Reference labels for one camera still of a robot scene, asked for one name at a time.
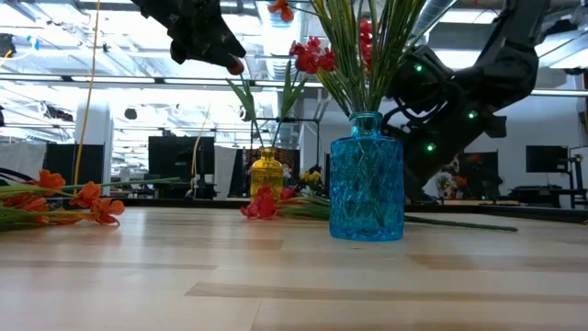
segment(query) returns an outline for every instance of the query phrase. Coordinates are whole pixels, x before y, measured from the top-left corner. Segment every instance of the blue glass vase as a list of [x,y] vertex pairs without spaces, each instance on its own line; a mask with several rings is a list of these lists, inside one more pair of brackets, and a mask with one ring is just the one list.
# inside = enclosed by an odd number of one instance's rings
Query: blue glass vase
[[357,112],[351,137],[331,144],[331,235],[389,241],[404,233],[402,143],[382,136],[382,115]]

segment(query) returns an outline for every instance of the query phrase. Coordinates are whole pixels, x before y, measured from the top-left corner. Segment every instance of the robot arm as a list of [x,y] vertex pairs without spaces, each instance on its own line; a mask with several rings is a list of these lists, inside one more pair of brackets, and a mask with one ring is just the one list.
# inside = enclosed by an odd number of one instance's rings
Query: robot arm
[[173,41],[172,59],[179,64],[197,60],[220,65],[240,74],[238,58],[245,49],[221,16],[220,0],[132,0],[144,17],[153,17],[167,28]]
[[[493,113],[533,91],[535,46],[541,42],[548,6],[549,0],[506,0],[490,40],[470,68],[452,71],[427,46],[408,56],[387,95],[399,107],[383,123],[385,134],[404,142],[408,197],[417,200],[424,184],[483,132],[492,138],[506,136],[506,117]],[[387,124],[398,112],[409,119],[409,132]]]

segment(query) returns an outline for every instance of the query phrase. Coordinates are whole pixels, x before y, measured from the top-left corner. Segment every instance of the wooden tabletop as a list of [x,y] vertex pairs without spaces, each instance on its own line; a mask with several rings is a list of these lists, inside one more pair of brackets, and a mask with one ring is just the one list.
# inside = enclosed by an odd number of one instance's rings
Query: wooden tabletop
[[0,234],[2,330],[588,330],[588,227],[407,224],[394,243],[238,211],[128,208]]

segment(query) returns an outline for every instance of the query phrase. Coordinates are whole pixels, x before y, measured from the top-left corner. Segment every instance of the yellow glass vase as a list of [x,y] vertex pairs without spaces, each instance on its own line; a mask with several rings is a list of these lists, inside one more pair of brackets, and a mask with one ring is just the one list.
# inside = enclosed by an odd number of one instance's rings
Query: yellow glass vase
[[268,186],[272,189],[274,200],[279,200],[284,188],[284,170],[276,160],[276,148],[262,147],[261,159],[255,161],[251,169],[251,201],[255,200],[257,191]]

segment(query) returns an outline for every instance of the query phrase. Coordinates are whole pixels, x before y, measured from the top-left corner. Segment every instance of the vase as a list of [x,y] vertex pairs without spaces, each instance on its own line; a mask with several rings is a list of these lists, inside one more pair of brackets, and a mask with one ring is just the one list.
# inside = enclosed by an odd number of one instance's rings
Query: vase
[[276,148],[262,147],[259,151],[261,158],[251,167],[251,201],[255,200],[262,187],[270,187],[274,200],[279,200],[284,188],[284,170],[282,164],[276,160]]
[[330,231],[336,238],[389,241],[404,232],[402,143],[380,134],[378,112],[350,118],[351,137],[331,144]]

